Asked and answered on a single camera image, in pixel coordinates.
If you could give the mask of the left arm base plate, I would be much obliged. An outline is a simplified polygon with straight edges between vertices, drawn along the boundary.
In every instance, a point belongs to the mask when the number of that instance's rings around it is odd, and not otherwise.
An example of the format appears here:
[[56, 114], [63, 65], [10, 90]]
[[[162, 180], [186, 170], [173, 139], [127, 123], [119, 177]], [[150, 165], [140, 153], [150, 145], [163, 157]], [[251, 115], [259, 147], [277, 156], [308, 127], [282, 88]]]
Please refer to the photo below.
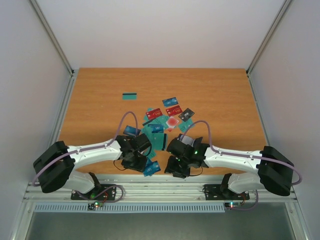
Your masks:
[[74, 201], [114, 201], [116, 199], [117, 187], [112, 184], [102, 184], [99, 188], [95, 187], [88, 193], [78, 193], [73, 191], [71, 193], [71, 200]]

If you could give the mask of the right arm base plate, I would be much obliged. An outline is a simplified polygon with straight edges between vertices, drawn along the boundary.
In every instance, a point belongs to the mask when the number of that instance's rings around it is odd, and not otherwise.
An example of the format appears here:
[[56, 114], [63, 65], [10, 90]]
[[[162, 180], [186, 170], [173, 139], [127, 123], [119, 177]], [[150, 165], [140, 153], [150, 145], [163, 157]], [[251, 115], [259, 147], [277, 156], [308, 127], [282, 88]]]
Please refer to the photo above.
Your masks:
[[202, 188], [206, 201], [218, 201], [218, 200], [249, 200], [248, 193], [235, 193], [228, 188], [221, 188], [220, 184], [205, 184]]

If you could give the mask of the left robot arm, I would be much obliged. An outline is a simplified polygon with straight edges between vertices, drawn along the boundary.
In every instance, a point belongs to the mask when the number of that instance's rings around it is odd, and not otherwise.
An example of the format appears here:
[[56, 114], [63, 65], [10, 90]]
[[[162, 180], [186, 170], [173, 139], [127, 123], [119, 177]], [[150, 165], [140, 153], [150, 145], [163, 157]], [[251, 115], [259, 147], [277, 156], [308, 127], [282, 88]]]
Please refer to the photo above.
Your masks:
[[45, 194], [68, 189], [96, 199], [101, 193], [96, 177], [93, 173], [79, 172], [79, 168], [120, 160], [125, 169], [142, 173], [147, 162], [143, 152], [151, 146], [144, 133], [138, 136], [117, 135], [104, 142], [83, 146], [67, 146], [63, 141], [57, 141], [34, 161], [36, 176], [32, 184]]

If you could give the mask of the blue card bottom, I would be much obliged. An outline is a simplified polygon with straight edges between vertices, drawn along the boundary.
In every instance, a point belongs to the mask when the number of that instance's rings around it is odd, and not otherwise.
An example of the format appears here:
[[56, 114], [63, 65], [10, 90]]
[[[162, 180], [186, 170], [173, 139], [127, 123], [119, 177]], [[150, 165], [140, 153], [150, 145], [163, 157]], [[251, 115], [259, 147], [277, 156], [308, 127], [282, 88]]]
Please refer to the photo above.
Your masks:
[[148, 157], [146, 159], [147, 162], [143, 171], [143, 175], [145, 177], [152, 176], [153, 174], [161, 171], [160, 164], [158, 163], [158, 161], [151, 161]]

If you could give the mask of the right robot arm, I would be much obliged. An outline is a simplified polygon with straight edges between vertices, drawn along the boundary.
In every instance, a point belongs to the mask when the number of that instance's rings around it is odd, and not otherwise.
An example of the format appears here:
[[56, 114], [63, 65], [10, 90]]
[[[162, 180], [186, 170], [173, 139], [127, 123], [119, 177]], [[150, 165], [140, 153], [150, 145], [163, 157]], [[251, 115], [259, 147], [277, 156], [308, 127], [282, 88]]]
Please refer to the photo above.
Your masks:
[[164, 170], [173, 177], [190, 177], [191, 168], [228, 168], [240, 174], [224, 175], [220, 191], [229, 199], [245, 191], [267, 190], [278, 196], [289, 196], [294, 164], [274, 147], [263, 150], [238, 151], [213, 148], [202, 138], [193, 139], [180, 134], [167, 146], [170, 157]]

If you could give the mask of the navy blue card holder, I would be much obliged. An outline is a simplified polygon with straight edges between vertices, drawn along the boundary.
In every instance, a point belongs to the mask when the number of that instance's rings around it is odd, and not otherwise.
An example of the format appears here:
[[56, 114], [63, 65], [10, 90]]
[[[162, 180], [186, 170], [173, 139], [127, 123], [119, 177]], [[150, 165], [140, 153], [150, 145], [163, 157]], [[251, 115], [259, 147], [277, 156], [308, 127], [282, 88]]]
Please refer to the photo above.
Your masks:
[[194, 145], [194, 142], [195, 142], [195, 139], [193, 139], [192, 137], [189, 137], [187, 135], [185, 135], [184, 137], [181, 137], [180, 138], [180, 141], [186, 145], [190, 145], [190, 146], [193, 146]]

